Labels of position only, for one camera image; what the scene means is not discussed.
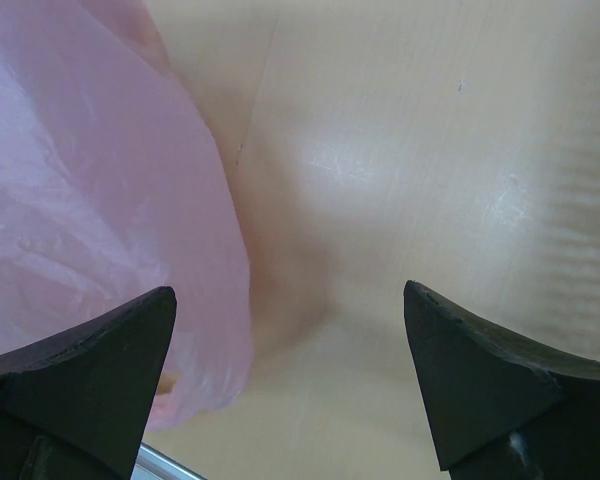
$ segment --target pink plastic bag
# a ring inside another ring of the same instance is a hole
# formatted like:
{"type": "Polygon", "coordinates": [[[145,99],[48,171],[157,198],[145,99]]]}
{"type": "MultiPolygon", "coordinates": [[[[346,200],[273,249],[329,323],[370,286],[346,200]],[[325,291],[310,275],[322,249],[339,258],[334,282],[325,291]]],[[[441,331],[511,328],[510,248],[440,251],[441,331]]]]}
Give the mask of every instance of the pink plastic bag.
{"type": "Polygon", "coordinates": [[[159,285],[178,297],[149,428],[229,403],[249,268],[213,139],[137,0],[0,0],[0,353],[159,285]]]}

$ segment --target table surface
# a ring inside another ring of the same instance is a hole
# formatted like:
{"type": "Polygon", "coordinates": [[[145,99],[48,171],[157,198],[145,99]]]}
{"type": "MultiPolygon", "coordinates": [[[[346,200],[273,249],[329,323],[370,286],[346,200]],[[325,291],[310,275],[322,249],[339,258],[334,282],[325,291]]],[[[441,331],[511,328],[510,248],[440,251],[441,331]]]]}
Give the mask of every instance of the table surface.
{"type": "Polygon", "coordinates": [[[416,279],[600,359],[600,0],[148,0],[253,264],[233,406],[153,446],[210,480],[448,478],[416,279]]]}

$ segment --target wooden surface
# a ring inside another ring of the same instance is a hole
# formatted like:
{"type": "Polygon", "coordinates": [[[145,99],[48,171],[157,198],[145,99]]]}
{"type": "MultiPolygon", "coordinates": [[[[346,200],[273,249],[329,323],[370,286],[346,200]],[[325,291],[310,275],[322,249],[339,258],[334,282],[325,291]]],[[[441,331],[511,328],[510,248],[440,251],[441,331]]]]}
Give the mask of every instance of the wooden surface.
{"type": "Polygon", "coordinates": [[[149,0],[253,263],[235,404],[147,440],[210,480],[436,479],[417,279],[600,359],[600,0],[149,0]]]}

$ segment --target beige tabletop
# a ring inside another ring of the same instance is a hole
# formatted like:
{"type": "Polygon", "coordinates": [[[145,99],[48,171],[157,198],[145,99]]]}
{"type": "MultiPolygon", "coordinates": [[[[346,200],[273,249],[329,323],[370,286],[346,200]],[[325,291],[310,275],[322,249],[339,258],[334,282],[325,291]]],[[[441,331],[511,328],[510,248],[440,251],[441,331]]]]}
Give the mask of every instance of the beige tabletop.
{"type": "Polygon", "coordinates": [[[210,480],[448,478],[417,279],[600,359],[600,0],[150,0],[253,264],[228,409],[147,440],[210,480]]]}

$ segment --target pink cloth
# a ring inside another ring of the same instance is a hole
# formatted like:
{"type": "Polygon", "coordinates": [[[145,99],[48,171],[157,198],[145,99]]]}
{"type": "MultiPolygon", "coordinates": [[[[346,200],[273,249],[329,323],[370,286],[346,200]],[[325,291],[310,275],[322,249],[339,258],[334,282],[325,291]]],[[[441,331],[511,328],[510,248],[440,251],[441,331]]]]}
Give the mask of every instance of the pink cloth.
{"type": "Polygon", "coordinates": [[[168,284],[149,428],[229,403],[249,267],[208,129],[139,0],[0,0],[0,353],[168,284]]]}

